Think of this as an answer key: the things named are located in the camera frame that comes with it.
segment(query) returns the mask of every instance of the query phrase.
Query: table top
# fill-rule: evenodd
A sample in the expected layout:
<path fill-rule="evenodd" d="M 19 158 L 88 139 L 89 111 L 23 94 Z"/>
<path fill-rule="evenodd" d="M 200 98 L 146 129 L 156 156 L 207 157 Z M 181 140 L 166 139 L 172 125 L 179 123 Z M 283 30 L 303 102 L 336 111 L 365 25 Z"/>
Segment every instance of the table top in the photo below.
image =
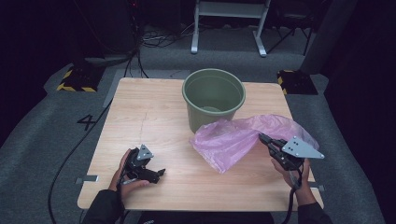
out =
<path fill-rule="evenodd" d="M 265 145 L 257 144 L 224 174 L 191 146 L 183 81 L 128 77 L 120 81 L 88 170 L 88 175 L 99 176 L 98 181 L 84 182 L 78 206 L 89 208 L 97 192 L 108 188 L 125 151 L 145 144 L 155 155 L 147 168 L 166 172 L 158 184 L 134 191 L 124 202 L 126 209 L 287 211 L 290 187 L 274 169 Z M 246 101 L 233 119 L 264 114 L 291 119 L 279 85 L 244 82 L 244 86 Z M 312 173 L 309 181 L 315 181 Z M 318 190 L 313 192 L 323 206 Z"/>

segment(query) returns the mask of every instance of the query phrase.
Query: person's left hand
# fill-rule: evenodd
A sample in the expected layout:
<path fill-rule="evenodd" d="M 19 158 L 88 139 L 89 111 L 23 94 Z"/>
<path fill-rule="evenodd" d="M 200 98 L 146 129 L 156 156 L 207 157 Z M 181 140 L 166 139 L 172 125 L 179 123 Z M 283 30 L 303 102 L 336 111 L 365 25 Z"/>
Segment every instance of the person's left hand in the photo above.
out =
<path fill-rule="evenodd" d="M 130 151 L 131 151 L 131 149 L 128 149 L 125 152 L 125 154 L 123 155 L 123 157 L 122 157 L 122 159 L 120 161 L 119 169 L 113 175 L 113 178 L 111 179 L 111 183 L 110 183 L 110 186 L 108 186 L 108 189 L 117 191 L 117 182 L 119 181 L 123 164 L 125 163 L 126 159 L 128 158 L 128 154 L 129 154 Z M 121 186 L 121 198 L 122 198 L 122 200 L 124 200 L 128 196 L 128 194 L 130 192 L 134 191 L 135 189 L 138 189 L 138 188 L 141 188 L 141 187 L 145 187 L 148 184 L 149 184 L 149 182 L 147 180 L 137 180 L 137 181 L 131 182 L 129 184 L 122 185 Z"/>

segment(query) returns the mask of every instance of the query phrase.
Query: black jacket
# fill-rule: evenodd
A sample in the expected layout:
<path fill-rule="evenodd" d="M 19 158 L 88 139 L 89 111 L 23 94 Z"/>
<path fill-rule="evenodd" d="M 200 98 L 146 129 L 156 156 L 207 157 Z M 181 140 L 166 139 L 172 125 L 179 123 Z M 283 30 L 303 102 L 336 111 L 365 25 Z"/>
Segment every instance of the black jacket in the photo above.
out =
<path fill-rule="evenodd" d="M 82 223 L 113 224 L 123 214 L 124 207 L 117 192 L 109 189 L 99 191 Z M 298 207 L 299 224 L 332 224 L 318 203 Z"/>

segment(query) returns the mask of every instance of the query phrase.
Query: person's arm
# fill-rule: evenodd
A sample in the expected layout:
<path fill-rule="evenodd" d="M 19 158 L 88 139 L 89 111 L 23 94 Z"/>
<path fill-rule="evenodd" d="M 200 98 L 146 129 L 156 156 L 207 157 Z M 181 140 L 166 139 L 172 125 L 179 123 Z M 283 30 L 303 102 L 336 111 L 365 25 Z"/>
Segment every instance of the person's arm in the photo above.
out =
<path fill-rule="evenodd" d="M 120 215 L 123 214 L 123 199 L 125 199 L 133 190 L 149 184 L 147 180 L 135 181 L 127 185 L 122 185 L 120 195 L 117 193 L 117 183 L 120 178 L 120 173 L 130 151 L 131 149 L 128 149 L 122 157 L 120 167 L 113 175 L 108 189 L 103 189 L 96 195 L 88 209 L 87 215 L 85 215 L 84 220 L 82 221 L 83 224 L 115 223 L 119 219 Z"/>
<path fill-rule="evenodd" d="M 271 159 L 275 169 L 279 171 L 285 182 L 292 188 L 289 171 L 285 171 L 282 166 L 274 159 Z M 330 217 L 323 211 L 318 204 L 308 184 L 309 176 L 309 160 L 305 159 L 304 171 L 302 176 L 302 184 L 299 189 L 295 191 L 298 204 L 298 223 L 299 224 L 332 224 Z"/>

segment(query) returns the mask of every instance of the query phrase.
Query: purple plastic bag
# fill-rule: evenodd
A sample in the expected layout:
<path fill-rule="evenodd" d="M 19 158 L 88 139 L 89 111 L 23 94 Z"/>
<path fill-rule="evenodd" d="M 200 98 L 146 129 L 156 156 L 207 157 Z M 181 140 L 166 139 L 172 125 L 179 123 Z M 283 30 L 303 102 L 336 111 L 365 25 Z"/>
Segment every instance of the purple plastic bag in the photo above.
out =
<path fill-rule="evenodd" d="M 203 125 L 190 143 L 204 159 L 223 174 L 242 159 L 259 141 L 259 133 L 289 141 L 297 136 L 318 150 L 318 142 L 298 123 L 279 115 L 259 115 Z"/>

